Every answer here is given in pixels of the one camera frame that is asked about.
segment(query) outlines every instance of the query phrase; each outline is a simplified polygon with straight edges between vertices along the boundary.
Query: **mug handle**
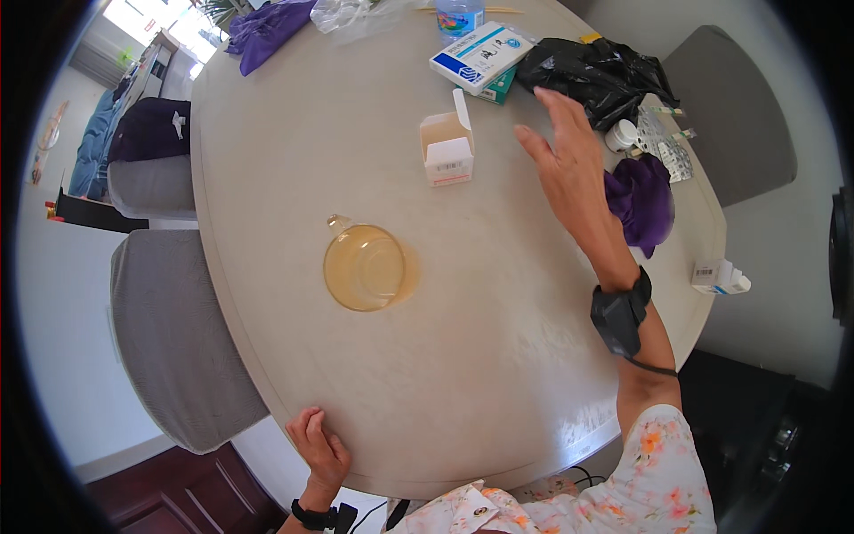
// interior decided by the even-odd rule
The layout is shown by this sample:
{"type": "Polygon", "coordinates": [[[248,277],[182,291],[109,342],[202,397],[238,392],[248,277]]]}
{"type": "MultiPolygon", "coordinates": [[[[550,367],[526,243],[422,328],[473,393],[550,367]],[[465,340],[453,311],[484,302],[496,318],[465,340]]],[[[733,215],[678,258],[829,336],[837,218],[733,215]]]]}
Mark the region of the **mug handle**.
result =
{"type": "Polygon", "coordinates": [[[342,232],[353,225],[353,220],[343,215],[332,215],[326,220],[326,225],[329,227],[332,236],[337,238],[342,232]]]}

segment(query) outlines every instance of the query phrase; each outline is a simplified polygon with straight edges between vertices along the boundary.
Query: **glass mug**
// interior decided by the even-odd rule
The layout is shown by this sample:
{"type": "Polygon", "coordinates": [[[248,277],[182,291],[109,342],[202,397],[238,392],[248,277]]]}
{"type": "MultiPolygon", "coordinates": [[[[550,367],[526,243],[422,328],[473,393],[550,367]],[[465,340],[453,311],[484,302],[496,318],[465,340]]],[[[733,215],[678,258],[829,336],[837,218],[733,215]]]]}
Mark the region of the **glass mug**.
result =
{"type": "Polygon", "coordinates": [[[374,312],[403,302],[418,282],[413,251],[374,225],[354,224],[332,215],[326,224],[335,238],[323,260],[326,289],[339,304],[356,312],[374,312]]]}

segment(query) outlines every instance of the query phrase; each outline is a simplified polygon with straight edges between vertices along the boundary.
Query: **window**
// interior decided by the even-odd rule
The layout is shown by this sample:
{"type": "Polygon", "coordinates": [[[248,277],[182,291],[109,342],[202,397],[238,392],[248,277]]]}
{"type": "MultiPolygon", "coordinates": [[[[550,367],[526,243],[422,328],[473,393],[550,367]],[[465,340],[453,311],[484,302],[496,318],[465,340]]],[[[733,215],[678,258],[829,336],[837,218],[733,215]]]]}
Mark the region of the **window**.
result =
{"type": "Polygon", "coordinates": [[[104,16],[145,46],[166,28],[203,63],[228,38],[191,0],[112,0],[104,16]]]}

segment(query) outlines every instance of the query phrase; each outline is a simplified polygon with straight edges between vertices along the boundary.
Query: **wooden cabinet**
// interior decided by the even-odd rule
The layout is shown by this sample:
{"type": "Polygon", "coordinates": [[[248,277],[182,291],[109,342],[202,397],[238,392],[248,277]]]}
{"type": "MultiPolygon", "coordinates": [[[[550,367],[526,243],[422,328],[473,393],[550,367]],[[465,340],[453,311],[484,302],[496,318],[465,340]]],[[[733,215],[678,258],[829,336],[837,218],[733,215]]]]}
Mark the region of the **wooden cabinet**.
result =
{"type": "Polygon", "coordinates": [[[124,534],[267,534],[287,517],[230,443],[201,456],[173,447],[86,487],[124,534]]]}

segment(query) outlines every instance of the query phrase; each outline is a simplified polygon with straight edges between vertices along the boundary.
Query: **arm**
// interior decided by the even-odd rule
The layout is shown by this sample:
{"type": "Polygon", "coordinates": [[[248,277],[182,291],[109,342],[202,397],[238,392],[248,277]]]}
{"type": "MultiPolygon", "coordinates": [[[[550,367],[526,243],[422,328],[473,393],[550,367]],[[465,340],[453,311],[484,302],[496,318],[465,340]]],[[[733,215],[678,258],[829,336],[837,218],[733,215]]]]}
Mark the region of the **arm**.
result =
{"type": "MultiPolygon", "coordinates": [[[[583,106],[555,91],[536,87],[534,93],[548,109],[554,128],[554,148],[527,126],[516,126],[519,143],[534,159],[540,183],[552,211],[590,259],[605,292],[630,290],[641,271],[623,236],[623,225],[611,214],[605,199],[602,154],[583,106]]],[[[664,323],[652,302],[640,324],[637,361],[676,369],[664,323]]],[[[617,420],[623,440],[641,413],[655,404],[681,409],[679,381],[641,369],[620,359],[617,363],[617,420]]]]}
{"type": "MultiPolygon", "coordinates": [[[[300,497],[300,507],[313,512],[329,510],[350,471],[350,453],[338,436],[323,428],[324,417],[325,412],[320,408],[306,408],[284,426],[296,451],[312,470],[300,497]]],[[[291,514],[278,534],[317,533],[291,514]]]]}

